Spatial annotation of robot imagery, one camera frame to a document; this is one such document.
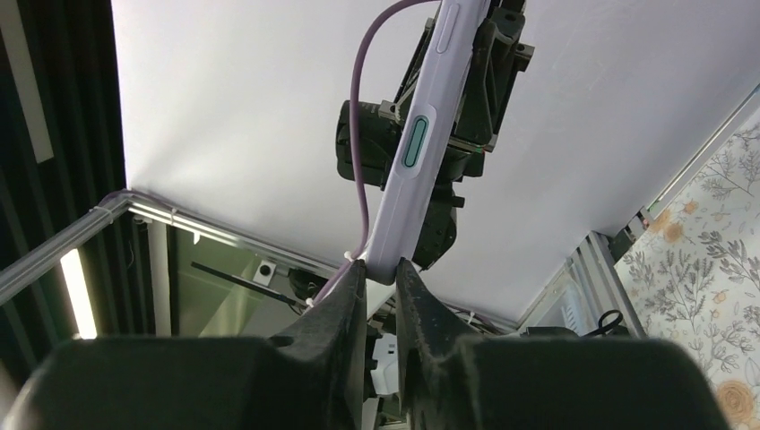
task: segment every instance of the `green button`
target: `green button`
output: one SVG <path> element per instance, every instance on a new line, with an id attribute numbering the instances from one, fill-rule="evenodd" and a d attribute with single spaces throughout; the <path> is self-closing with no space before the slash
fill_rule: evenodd
<path id="1" fill-rule="evenodd" d="M 411 131 L 409 144 L 406 145 L 406 154 L 404 154 L 403 164 L 407 168 L 413 168 L 419 159 L 419 153 L 422 151 L 422 143 L 425 141 L 425 133 L 428 131 L 428 119 L 424 116 L 418 116 L 414 119 L 414 128 Z"/>

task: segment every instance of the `aluminum frame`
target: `aluminum frame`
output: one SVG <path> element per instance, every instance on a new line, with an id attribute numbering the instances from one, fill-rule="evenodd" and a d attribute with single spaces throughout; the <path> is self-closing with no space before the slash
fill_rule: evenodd
<path id="1" fill-rule="evenodd" d="M 665 187 L 650 205 L 653 217 L 660 215 L 676 195 L 688 184 L 699 172 L 699 169 L 710 157 L 734 134 L 758 109 L 760 108 L 760 84 L 742 100 L 741 103 L 730 113 L 729 117 L 707 139 L 704 146 L 692 157 L 686 165 L 674 176 L 673 180 Z"/>
<path id="2" fill-rule="evenodd" d="M 647 337 L 631 299 L 617 276 L 605 236 L 592 231 L 570 256 L 568 271 L 578 283 L 594 319 L 608 310 L 617 309 L 623 314 L 626 327 L 633 336 Z"/>
<path id="3" fill-rule="evenodd" d="M 90 209 L 69 227 L 0 272 L 0 305 L 4 305 L 31 282 L 56 266 L 66 253 L 93 238 L 128 211 L 226 245 L 248 249 L 280 265 L 311 271 L 319 276 L 330 277 L 338 268 L 336 262 L 327 262 L 285 246 L 275 245 L 258 236 L 243 233 L 232 226 L 178 208 L 160 199 L 149 199 L 137 193 L 124 191 Z"/>

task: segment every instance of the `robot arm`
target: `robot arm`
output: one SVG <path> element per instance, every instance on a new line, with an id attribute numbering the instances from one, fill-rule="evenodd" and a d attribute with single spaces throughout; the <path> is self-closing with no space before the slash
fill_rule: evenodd
<path id="1" fill-rule="evenodd" d="M 481 176 L 518 72 L 524 1 L 444 0 L 428 21 L 394 102 L 362 104 L 362 170 L 384 189 L 366 253 L 368 276 L 393 283 L 407 258 L 429 268 L 456 238 L 453 182 Z M 353 179 L 348 102 L 338 125 L 338 171 Z"/>
<path id="2" fill-rule="evenodd" d="M 76 341 L 38 369 L 8 430 L 359 429 L 366 267 L 269 339 Z M 409 429 L 728 429 L 686 352 L 656 340 L 486 337 L 410 262 L 396 273 Z"/>

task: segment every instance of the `cable tie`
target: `cable tie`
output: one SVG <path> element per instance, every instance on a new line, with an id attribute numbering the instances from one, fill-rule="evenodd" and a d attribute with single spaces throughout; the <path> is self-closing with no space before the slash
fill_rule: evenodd
<path id="1" fill-rule="evenodd" d="M 114 223 L 114 219 L 115 219 L 116 217 L 114 217 L 114 212 L 113 212 L 111 209 L 109 209 L 109 208 L 104 208 L 103 206 L 95 206 L 95 207 L 93 207 L 92 209 L 90 209 L 90 211 L 95 211 L 95 210 L 100 210 L 100 211 L 105 211 L 105 212 L 107 212 L 107 213 L 108 213 L 108 216 L 111 218 L 111 221 L 110 221 L 110 223 L 111 223 L 111 224 L 113 224 L 113 223 Z"/>

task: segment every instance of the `black cable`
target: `black cable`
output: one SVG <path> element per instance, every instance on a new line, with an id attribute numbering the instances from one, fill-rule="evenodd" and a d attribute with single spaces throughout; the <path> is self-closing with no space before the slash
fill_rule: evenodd
<path id="1" fill-rule="evenodd" d="M 296 314 L 298 316 L 301 316 L 303 314 L 303 311 L 299 312 L 298 309 L 296 309 L 293 305 L 288 304 L 288 307 L 291 311 L 293 311 L 293 314 Z"/>
<path id="2" fill-rule="evenodd" d="M 285 296 L 284 294 L 278 291 L 275 291 L 271 288 L 268 288 L 264 285 L 257 284 L 253 282 L 252 280 L 244 279 L 237 275 L 230 275 L 223 271 L 217 271 L 216 269 L 213 269 L 212 267 L 206 266 L 204 264 L 200 264 L 199 262 L 190 262 L 190 267 L 192 267 L 193 269 L 197 269 L 199 271 L 204 271 L 221 280 L 232 282 L 233 284 L 237 284 L 240 287 L 248 288 L 264 296 L 271 297 L 275 300 L 279 300 L 286 305 L 296 305 L 298 303 L 296 300 L 288 296 Z"/>
<path id="3" fill-rule="evenodd" d="M 604 320 L 606 320 L 610 315 L 613 315 L 613 314 L 617 314 L 615 319 L 612 320 L 612 322 L 605 324 Z M 618 327 L 622 322 L 623 322 L 623 313 L 618 311 L 617 309 L 612 309 L 611 311 L 607 311 L 601 315 L 599 322 L 597 323 L 598 328 L 596 330 L 584 334 L 583 337 L 592 338 L 594 336 L 605 336 L 611 331 L 613 331 L 616 327 Z"/>

